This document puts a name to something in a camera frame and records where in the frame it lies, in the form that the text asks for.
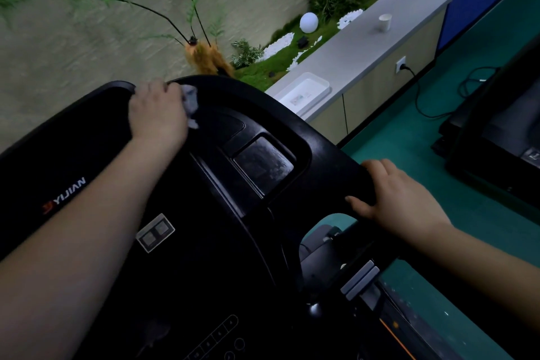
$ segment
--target black baseboard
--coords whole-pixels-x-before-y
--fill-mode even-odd
[[[347,136],[342,139],[338,144],[338,148],[343,148],[350,140],[352,140],[360,131],[365,129],[370,123],[372,123],[379,115],[382,114],[384,110],[386,110],[389,106],[391,106],[398,98],[400,98],[403,94],[405,94],[412,86],[416,84],[416,81],[420,78],[424,77],[429,70],[435,67],[437,59],[433,59],[432,62],[430,62],[427,66],[425,66],[419,73],[416,74],[416,77],[412,78],[407,84],[405,84],[403,87],[401,87],[398,91],[394,93],[392,97],[390,97],[388,100],[386,100],[377,110],[375,110],[371,115],[366,118],[362,123],[356,127],[354,130],[349,132]]]
[[[475,20],[470,22],[464,29],[462,29],[458,34],[456,34],[454,37],[452,37],[452,39],[450,39],[450,41],[448,43],[446,43],[443,47],[438,49],[435,56],[439,57],[446,49],[448,49],[452,44],[454,44],[461,36],[463,36],[466,32],[468,32],[471,27],[473,27],[476,23],[478,23],[480,20],[482,20],[483,17],[486,16],[500,2],[502,2],[502,0],[496,0],[495,2],[493,2],[486,10],[484,10],[480,14],[480,16],[478,16]],[[444,25],[446,24],[447,15],[448,14],[446,14],[444,16],[444,21],[442,23],[442,29],[444,29]],[[442,32],[441,32],[441,35],[439,36],[439,43],[441,42],[441,36],[442,36]]]

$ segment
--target green artificial grass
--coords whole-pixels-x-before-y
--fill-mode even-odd
[[[277,80],[287,73],[287,68],[291,65],[294,57],[296,57],[300,51],[304,51],[309,46],[312,46],[315,40],[317,40],[319,36],[322,36],[322,40],[320,42],[300,56],[298,63],[301,63],[303,60],[309,57],[310,54],[316,51],[324,43],[330,40],[332,36],[339,32],[338,20],[330,19],[327,23],[319,22],[319,28],[313,33],[305,34],[302,30],[300,30],[299,17],[295,17],[282,29],[277,30],[272,36],[272,42],[274,42],[285,34],[293,32],[294,38],[289,46],[280,50],[265,61],[253,63],[248,67],[236,70],[235,77],[246,84],[252,85],[260,91],[266,91],[275,82],[277,82]],[[309,43],[306,47],[299,49],[298,40],[302,36],[306,36]],[[273,77],[269,77],[271,71],[275,73]]]

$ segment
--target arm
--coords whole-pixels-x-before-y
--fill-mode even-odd
[[[103,305],[146,201],[187,137],[177,84],[142,85],[133,138],[72,202],[0,262],[0,358],[68,359]]]
[[[366,161],[377,204],[347,197],[375,220],[540,333],[540,269],[453,227],[426,188],[387,159]]]

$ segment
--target white paper cup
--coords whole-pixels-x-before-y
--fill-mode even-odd
[[[387,13],[387,14],[379,16],[379,30],[382,33],[386,33],[388,30],[390,30],[391,22],[392,22],[391,14]]]

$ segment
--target cabinet door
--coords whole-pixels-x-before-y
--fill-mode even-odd
[[[336,97],[334,102],[309,122],[313,128],[325,136],[333,144],[337,144],[347,136],[347,122],[343,108],[343,96]]]
[[[443,10],[409,37],[343,95],[349,132],[353,131],[385,101],[407,84],[412,75],[407,70],[396,74],[396,63],[403,56],[415,73],[435,59],[438,37],[444,20]]]

